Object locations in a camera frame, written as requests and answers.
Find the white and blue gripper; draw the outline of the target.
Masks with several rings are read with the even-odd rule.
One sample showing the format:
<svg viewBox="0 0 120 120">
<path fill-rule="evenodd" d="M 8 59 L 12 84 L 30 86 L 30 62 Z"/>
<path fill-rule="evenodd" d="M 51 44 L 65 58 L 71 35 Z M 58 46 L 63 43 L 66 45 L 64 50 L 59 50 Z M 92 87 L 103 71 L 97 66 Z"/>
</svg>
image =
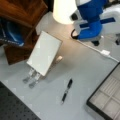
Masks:
<svg viewBox="0 0 120 120">
<path fill-rule="evenodd" d="M 109 0 L 76 0 L 77 9 L 71 14 L 74 30 L 73 39 L 99 44 L 105 34 L 120 35 L 120 0 L 110 3 Z"/>
</svg>

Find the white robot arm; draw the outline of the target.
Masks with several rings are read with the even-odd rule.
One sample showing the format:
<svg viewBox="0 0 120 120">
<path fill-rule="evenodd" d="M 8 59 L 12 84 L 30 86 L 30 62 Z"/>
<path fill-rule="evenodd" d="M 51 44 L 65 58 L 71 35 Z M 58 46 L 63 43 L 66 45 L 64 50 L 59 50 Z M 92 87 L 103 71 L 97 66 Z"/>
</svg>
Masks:
<svg viewBox="0 0 120 120">
<path fill-rule="evenodd" d="M 114 34 L 120 41 L 120 0 L 54 0 L 53 18 L 74 25 L 73 39 L 97 46 L 102 35 Z"/>
</svg>

